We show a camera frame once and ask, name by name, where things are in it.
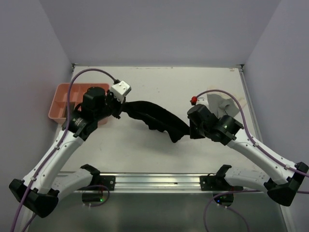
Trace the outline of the black underwear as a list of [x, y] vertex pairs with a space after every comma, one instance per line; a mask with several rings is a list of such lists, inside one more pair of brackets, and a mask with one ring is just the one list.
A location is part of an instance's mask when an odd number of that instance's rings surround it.
[[126, 102], [123, 112], [132, 119], [143, 121], [150, 130], [167, 132], [173, 143], [190, 134], [189, 126], [163, 107], [149, 101]]

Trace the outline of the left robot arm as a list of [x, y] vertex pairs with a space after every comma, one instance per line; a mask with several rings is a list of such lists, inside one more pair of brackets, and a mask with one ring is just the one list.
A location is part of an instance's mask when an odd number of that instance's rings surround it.
[[70, 156], [98, 127], [99, 121], [120, 117], [121, 108], [131, 91], [130, 86], [116, 84], [105, 91], [90, 87], [83, 95], [59, 132], [55, 142], [40, 162], [23, 179], [14, 179], [9, 189], [23, 206], [41, 218], [47, 217], [57, 204], [76, 190], [97, 189], [100, 184], [99, 170], [85, 164], [63, 181], [55, 181]]

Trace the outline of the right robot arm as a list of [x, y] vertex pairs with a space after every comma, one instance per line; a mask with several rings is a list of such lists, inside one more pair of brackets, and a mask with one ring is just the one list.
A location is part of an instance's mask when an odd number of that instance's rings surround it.
[[309, 167], [303, 162], [295, 163], [278, 155], [262, 142], [256, 140], [246, 128], [233, 117], [217, 118], [210, 110], [197, 104], [187, 112], [192, 139], [208, 138], [221, 143], [252, 161], [261, 171], [246, 170], [224, 164], [210, 177], [201, 177], [213, 188], [220, 190], [242, 188], [266, 193], [274, 202], [290, 206]]

